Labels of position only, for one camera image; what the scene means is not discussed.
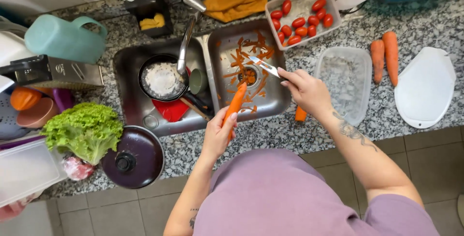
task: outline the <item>granite countertop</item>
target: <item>granite countertop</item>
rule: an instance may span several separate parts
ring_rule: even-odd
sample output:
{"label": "granite countertop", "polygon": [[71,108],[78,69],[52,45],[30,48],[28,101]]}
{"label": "granite countertop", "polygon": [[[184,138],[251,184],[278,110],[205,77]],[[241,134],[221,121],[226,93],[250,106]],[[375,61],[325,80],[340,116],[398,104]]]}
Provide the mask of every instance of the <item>granite countertop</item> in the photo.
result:
{"label": "granite countertop", "polygon": [[[183,4],[173,2],[170,8],[174,34],[168,38],[182,37],[188,19]],[[264,14],[257,14],[224,24],[204,17],[195,26],[194,35],[199,36],[215,28],[262,18]],[[106,52],[98,61],[102,66],[105,87],[78,93],[77,99],[78,102],[94,101],[110,106],[123,119],[113,69],[113,56],[125,47],[164,41],[166,37],[151,39],[143,35],[137,29],[135,17],[128,14],[103,19],[100,22],[109,32]],[[369,0],[361,11],[344,16],[340,28],[287,51],[286,66],[290,71],[301,68],[312,74],[316,61],[327,48],[350,46],[369,50],[372,40],[380,38],[386,31],[393,30],[398,36],[400,72],[423,47],[441,48],[449,53],[457,76],[452,102],[443,119],[436,125],[423,130],[415,129],[406,124],[398,114],[393,87],[384,72],[380,86],[371,87],[367,115],[357,126],[359,131],[372,140],[380,140],[464,125],[463,28],[464,0],[422,0],[393,5]],[[308,119],[304,123],[294,121],[295,108],[296,105],[292,102],[287,111],[280,115],[239,123],[236,129],[237,138],[217,161],[215,168],[241,152],[254,148],[286,148],[297,154],[333,148],[333,140],[316,120]],[[166,155],[165,170],[161,178],[188,175],[200,154],[203,136],[204,130],[199,130],[161,137]],[[44,191],[41,198],[71,196],[113,187],[115,187],[114,183],[99,167],[86,180],[78,182],[64,180],[51,186]]]}

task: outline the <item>teal pitcher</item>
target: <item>teal pitcher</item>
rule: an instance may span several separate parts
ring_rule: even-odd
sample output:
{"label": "teal pitcher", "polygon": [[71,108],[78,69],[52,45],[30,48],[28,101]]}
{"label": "teal pitcher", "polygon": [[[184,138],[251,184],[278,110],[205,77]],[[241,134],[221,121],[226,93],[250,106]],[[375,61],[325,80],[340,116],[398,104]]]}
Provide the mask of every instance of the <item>teal pitcher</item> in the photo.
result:
{"label": "teal pitcher", "polygon": [[[100,26],[95,33],[82,26],[93,23]],[[24,36],[27,49],[38,55],[95,64],[105,52],[108,32],[100,23],[89,17],[72,22],[52,15],[38,17]]]}

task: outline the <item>lettuce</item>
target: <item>lettuce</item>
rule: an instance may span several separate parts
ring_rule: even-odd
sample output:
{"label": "lettuce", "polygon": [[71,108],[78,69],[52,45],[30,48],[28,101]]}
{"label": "lettuce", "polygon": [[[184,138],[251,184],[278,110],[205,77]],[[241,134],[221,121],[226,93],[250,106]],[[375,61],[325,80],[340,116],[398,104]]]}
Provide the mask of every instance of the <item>lettuce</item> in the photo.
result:
{"label": "lettuce", "polygon": [[49,150],[72,151],[77,157],[97,165],[108,149],[116,151],[123,124],[112,108],[96,103],[80,103],[54,116],[43,127]]}

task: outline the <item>peeled carrot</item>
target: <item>peeled carrot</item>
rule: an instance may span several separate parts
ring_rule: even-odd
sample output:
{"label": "peeled carrot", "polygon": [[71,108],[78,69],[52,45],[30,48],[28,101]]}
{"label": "peeled carrot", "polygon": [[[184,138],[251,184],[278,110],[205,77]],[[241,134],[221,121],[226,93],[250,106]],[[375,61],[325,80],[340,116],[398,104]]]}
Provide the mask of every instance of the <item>peeled carrot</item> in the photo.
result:
{"label": "peeled carrot", "polygon": [[380,84],[382,81],[383,67],[385,65],[385,45],[382,40],[374,40],[371,43],[372,65],[374,66],[374,83]]}
{"label": "peeled carrot", "polygon": [[295,121],[304,122],[306,120],[306,115],[307,113],[298,106],[295,112]]}
{"label": "peeled carrot", "polygon": [[383,34],[383,43],[385,45],[386,70],[390,76],[393,86],[398,84],[398,41],[393,31]]}
{"label": "peeled carrot", "polygon": [[[229,118],[231,114],[238,113],[240,108],[242,108],[243,97],[245,96],[246,91],[247,91],[247,84],[242,83],[239,86],[239,89],[235,93],[234,97],[232,98],[229,109],[227,109],[227,112],[225,113],[224,120],[222,121],[222,126],[224,126],[225,122],[227,121],[227,119]],[[233,130],[233,127],[229,133],[229,139],[227,143],[229,143],[229,141],[232,139],[232,130]]]}

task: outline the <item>sink basin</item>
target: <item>sink basin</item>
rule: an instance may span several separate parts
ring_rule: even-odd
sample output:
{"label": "sink basin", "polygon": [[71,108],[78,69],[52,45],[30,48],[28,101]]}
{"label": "sink basin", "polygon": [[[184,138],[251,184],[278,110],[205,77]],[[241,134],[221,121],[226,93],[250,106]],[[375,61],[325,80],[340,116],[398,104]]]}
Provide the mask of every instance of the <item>sink basin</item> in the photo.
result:
{"label": "sink basin", "polygon": [[[128,125],[138,125],[150,129],[157,136],[166,136],[182,132],[204,129],[206,121],[193,110],[188,110],[181,120],[171,123],[165,120],[153,106],[149,98],[139,86],[138,73],[142,64],[153,55],[179,55],[181,39],[153,43],[150,45],[134,46],[121,49],[114,57],[115,75],[118,81],[123,114]],[[199,68],[206,70],[203,49],[200,42],[194,38],[190,40],[186,55],[187,67],[190,70]],[[208,107],[212,106],[211,92],[197,95]],[[156,128],[150,128],[147,122],[158,122]]]}
{"label": "sink basin", "polygon": [[[231,67],[231,62],[235,61],[232,55],[236,55],[236,49],[239,46],[238,41],[241,37],[249,39],[250,41],[257,41],[258,34],[255,30],[258,30],[266,38],[265,43],[268,46],[274,48],[274,55],[270,59],[267,59],[266,62],[275,67],[279,66],[285,69],[285,58],[282,51],[278,49],[269,24],[265,19],[233,25],[214,31],[206,40],[210,59],[210,61],[206,61],[206,68],[208,76],[211,76],[209,85],[216,112],[227,106],[227,101],[230,102],[232,100],[234,94],[231,91],[237,91],[237,84],[241,76],[237,75],[238,79],[231,84],[233,77],[224,78],[223,75],[235,73],[240,70],[238,66]],[[259,54],[260,48],[256,48],[256,52],[253,52],[252,46],[242,46],[242,51],[249,55],[256,56]],[[251,110],[246,110],[239,114],[239,121],[263,118],[284,112],[290,105],[291,94],[287,88],[280,84],[281,79],[274,75],[269,75],[265,78],[263,69],[255,64],[246,65],[248,61],[249,59],[245,59],[243,64],[256,73],[256,82],[252,85],[248,85],[247,89],[249,92],[247,92],[247,94],[252,96],[257,92],[261,82],[265,79],[264,88],[257,92],[257,94],[259,94],[264,91],[265,97],[256,95],[252,98],[252,102],[244,103],[243,107],[253,108],[253,106],[256,106],[257,112],[251,113]],[[215,99],[215,92],[220,96],[220,99]]]}

